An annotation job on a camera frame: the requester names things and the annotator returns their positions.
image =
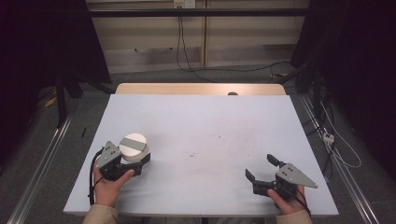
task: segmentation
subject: black mount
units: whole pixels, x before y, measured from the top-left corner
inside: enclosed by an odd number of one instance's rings
[[[106,180],[116,181],[129,170],[134,170],[134,176],[141,175],[143,165],[149,161],[150,153],[140,162],[123,164],[121,163],[121,155],[119,155],[116,159],[101,167],[100,172]]]
[[[271,154],[267,155],[267,160],[274,166],[279,166],[279,168],[282,168],[284,165],[286,165],[285,162],[279,161]],[[291,184],[277,175],[275,176],[276,180],[265,182],[262,180],[256,180],[256,177],[248,169],[246,169],[245,172],[247,179],[253,184],[254,194],[269,197],[268,189],[273,189],[283,200],[287,201],[292,197],[292,195],[295,195],[296,193],[297,185]]]

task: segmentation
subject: human hand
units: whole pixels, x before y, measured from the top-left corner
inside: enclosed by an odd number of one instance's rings
[[[103,178],[102,173],[96,168],[96,164],[97,162],[93,169],[93,182],[97,182],[94,189],[95,203],[115,207],[122,186],[134,175],[134,170],[127,171],[116,181],[109,181]]]
[[[268,196],[270,196],[274,203],[279,206],[282,215],[289,215],[305,209],[303,205],[297,202],[294,198],[290,198],[288,202],[285,202],[285,200],[283,200],[273,189],[268,189]],[[304,186],[297,186],[296,197],[300,199],[300,201],[306,203],[304,196]]]

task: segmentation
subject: floor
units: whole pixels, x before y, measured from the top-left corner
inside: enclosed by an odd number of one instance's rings
[[[253,57],[251,55],[247,56],[247,51],[233,49],[233,57],[235,59]],[[134,57],[138,57],[140,53],[134,52],[129,53],[134,54]],[[109,55],[111,53],[106,54],[106,60],[108,62],[111,60],[113,60],[112,62],[117,61],[114,59],[116,56]],[[287,61],[290,59],[288,58],[289,56],[287,53],[283,55],[279,54],[276,59]],[[157,69],[153,69],[155,71],[148,71],[151,66],[144,65],[148,61],[144,59],[145,57],[134,59],[134,62],[140,61],[143,63],[133,73],[131,73],[134,70],[132,67],[124,66],[127,63],[122,63],[117,68],[120,70],[116,68],[111,70],[113,68],[109,66],[109,70],[114,71],[114,73],[116,71],[119,72],[111,75],[113,86],[117,86],[121,82],[205,82],[191,72],[181,71],[180,69],[169,70],[172,66],[173,68],[177,68],[175,61],[169,63],[170,67],[163,67],[164,70],[159,70],[161,64],[164,63],[155,63],[152,67],[158,66]],[[271,74],[289,73],[293,69],[288,64],[279,64],[271,68],[260,69],[265,67],[263,64],[268,64],[266,60],[265,57],[254,60],[253,63],[255,64],[253,65],[252,63],[248,63],[250,65],[247,65],[244,60],[241,60],[240,63],[235,60],[233,64],[239,64],[238,66],[222,67],[222,69],[233,70],[259,68],[254,72],[241,73],[227,70],[211,70],[200,71],[198,75],[211,78],[217,82],[266,83],[276,79]],[[86,153],[105,111],[109,97],[84,84],[81,86],[84,89],[84,95],[81,99],[67,97],[67,109],[73,117],[69,120],[68,126],[63,133],[62,142],[57,145],[56,153],[51,155],[51,161],[45,165],[43,165],[42,159],[47,154],[46,151],[50,150],[49,145],[53,144],[51,143],[52,137],[55,134],[59,134],[56,133],[55,129],[58,122],[57,102],[54,105],[45,106],[48,100],[47,97],[37,103],[36,112],[32,117],[28,131],[23,135],[20,143],[15,146],[14,155],[12,155],[11,160],[7,164],[4,164],[3,173],[0,175],[0,199],[2,202],[2,205],[0,205],[0,223],[7,223],[10,217],[15,215],[17,207],[23,207],[25,213],[22,212],[22,216],[13,219],[14,222],[12,223],[81,223],[82,217],[64,214],[63,208],[74,186],[80,166],[85,160]],[[284,87],[293,101],[305,132],[310,133],[316,128],[313,122],[306,122],[311,120],[308,108],[310,94],[298,94],[294,89],[294,83],[292,81],[288,82]],[[340,215],[336,217],[314,217],[314,223],[396,223],[396,214],[394,214],[394,211],[396,211],[395,181],[371,157],[364,145],[363,139],[360,139],[353,133],[353,127],[350,126],[342,111],[338,109],[336,99],[332,100],[332,109],[334,111],[336,130],[356,150],[361,158],[362,165],[360,168],[343,168],[344,166],[342,164],[339,166],[336,165],[336,159],[332,159],[332,174],[329,166],[325,176],[330,180],[328,186]],[[327,159],[327,152],[323,147],[318,133],[313,132],[307,138],[318,160],[318,164],[323,167]],[[335,143],[344,161],[357,164],[356,155],[339,136],[335,136]],[[47,167],[48,170],[39,176],[36,174],[41,173],[43,169],[37,170],[38,167]],[[359,187],[358,190],[353,189],[353,186],[350,187],[350,184],[348,184],[350,178],[345,178],[345,176],[349,175],[345,175],[344,173],[351,174]],[[36,191],[29,191],[27,196],[32,199],[30,203],[21,204],[21,196],[34,183],[32,177],[39,177],[42,181],[35,186]],[[360,204],[360,202],[367,202],[368,207],[367,205]],[[373,211],[374,215],[363,216],[361,214],[362,209]],[[119,223],[143,223],[143,221],[147,223],[150,222],[150,219],[121,217]],[[150,223],[160,223],[160,220],[157,219],[154,222],[151,220]],[[268,217],[266,223],[275,223],[275,219]]]

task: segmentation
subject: black cable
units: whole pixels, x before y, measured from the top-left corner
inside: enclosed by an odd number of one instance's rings
[[[189,69],[185,69],[183,67],[181,67],[180,62],[178,60],[178,52],[179,52],[179,48],[180,48],[180,38],[182,39],[183,42],[183,49],[184,49],[184,55],[187,61],[187,65],[189,66]],[[239,70],[239,69],[226,69],[226,68],[200,68],[200,69],[192,69],[190,62],[189,62],[189,58],[187,56],[187,52],[186,52],[186,44],[185,44],[185,40],[184,40],[184,27],[183,27],[183,19],[181,17],[178,17],[178,41],[177,41],[177,66],[180,68],[180,70],[185,71],[185,72],[193,72],[198,78],[206,80],[206,81],[210,81],[210,82],[215,82],[213,80],[210,80],[208,78],[204,78],[204,77],[200,77],[196,74],[196,72],[198,71],[226,71],[226,72],[254,72],[254,71],[260,71],[266,68],[270,68],[271,69],[271,79],[273,77],[273,72],[272,72],[272,67],[274,65],[277,64],[281,64],[281,63],[290,63],[290,62],[277,62],[277,63],[272,63],[270,65],[264,66],[264,67],[260,67],[260,68],[253,68],[253,69],[246,69],[246,70]]]
[[[96,185],[97,185],[102,179],[103,179],[103,177],[100,177],[100,178],[95,182],[95,184],[93,185],[93,188],[94,188],[94,189],[95,189]]]
[[[178,49],[179,49],[179,47],[180,47],[180,31],[181,31],[181,38],[182,38],[182,41],[183,41],[184,55],[185,55],[185,57],[186,57],[187,65],[189,66],[190,70],[187,70],[187,69],[182,68],[182,67],[180,66],[179,61],[178,61]],[[202,80],[205,80],[205,81],[208,81],[208,82],[217,83],[217,82],[214,81],[214,80],[211,80],[211,79],[208,79],[208,78],[205,78],[205,77],[200,77],[200,76],[198,76],[198,74],[196,74],[196,72],[191,68],[190,62],[189,62],[189,58],[187,57],[186,43],[185,43],[185,41],[184,41],[183,19],[182,19],[181,17],[178,17],[177,65],[178,65],[178,67],[179,67],[181,70],[186,71],[186,72],[192,72],[196,77],[198,77],[198,78],[200,78],[200,79],[202,79]]]
[[[96,158],[98,158],[98,156],[100,156],[102,154],[103,149],[100,149],[98,152],[96,152],[96,154],[93,156],[92,159],[92,163],[91,163],[91,169],[90,169],[90,194],[88,195],[88,197],[90,198],[90,204],[93,205],[95,203],[95,199],[93,198],[93,190],[94,190],[94,186],[99,182],[97,181],[95,183],[95,185],[92,185],[92,175],[93,175],[93,166],[96,162]]]
[[[270,77],[270,79],[268,80],[267,83],[271,83],[272,78],[274,77],[274,72],[273,72],[273,70],[272,70],[272,65],[270,66],[270,72],[271,72],[271,77]]]
[[[296,0],[293,0],[293,8],[295,8],[295,7],[296,7]],[[296,17],[294,17],[294,24],[296,25],[296,31],[297,31],[298,37],[300,38],[301,34],[300,34],[300,31],[298,30]]]
[[[330,108],[330,111],[332,113],[330,122],[332,123],[332,126],[333,126],[334,125],[334,113],[332,112],[332,107],[331,107],[330,103],[328,104],[328,107]],[[335,137],[333,127],[331,128],[331,134],[332,134],[332,136]],[[332,146],[331,146],[332,149],[330,150],[330,152],[327,151],[326,144],[324,142],[323,142],[323,146],[324,146],[328,156],[327,156],[327,160],[322,168],[322,174],[324,175],[324,173],[326,172],[326,169],[327,169],[327,164],[330,163],[330,176],[328,176],[328,177],[329,177],[329,180],[332,180],[332,169],[333,169],[332,168],[332,154],[333,154],[334,148],[335,148],[335,139],[334,139],[334,142],[332,142]]]
[[[44,92],[39,98],[38,101],[44,99],[46,96],[55,93],[56,91],[54,91],[55,86],[53,86],[51,89],[49,89],[49,91]]]
[[[305,203],[303,203],[297,196],[295,196],[294,194],[292,194],[290,191],[288,191],[287,189],[283,188],[282,186],[280,186],[280,188],[285,191],[287,194],[289,194],[290,197],[292,197],[295,201],[297,201],[297,203],[299,203],[304,209],[305,211],[308,213],[308,215],[311,217],[311,210],[309,210],[308,208],[308,204],[306,203],[306,199],[305,196],[298,190],[298,192],[300,192],[300,194],[303,196]]]
[[[318,126],[316,129],[312,130],[312,131],[309,132],[309,133],[305,133],[305,135],[308,136],[308,135],[310,135],[310,134],[312,134],[312,133],[315,133],[315,132],[317,132],[318,130],[320,130],[320,129],[323,127],[323,125],[324,125],[324,123],[325,123],[325,120],[326,120],[326,119],[324,119],[323,121],[321,121],[320,124],[319,124],[319,126]]]
[[[314,116],[312,119],[304,121],[303,123],[301,123],[301,126],[304,127],[305,125],[309,124],[310,122],[312,122],[316,118],[317,118],[317,116]]]

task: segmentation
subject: white cylinder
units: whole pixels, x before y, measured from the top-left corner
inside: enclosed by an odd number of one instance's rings
[[[119,146],[122,158],[128,162],[140,162],[149,154],[149,144],[146,137],[140,133],[126,135]]]

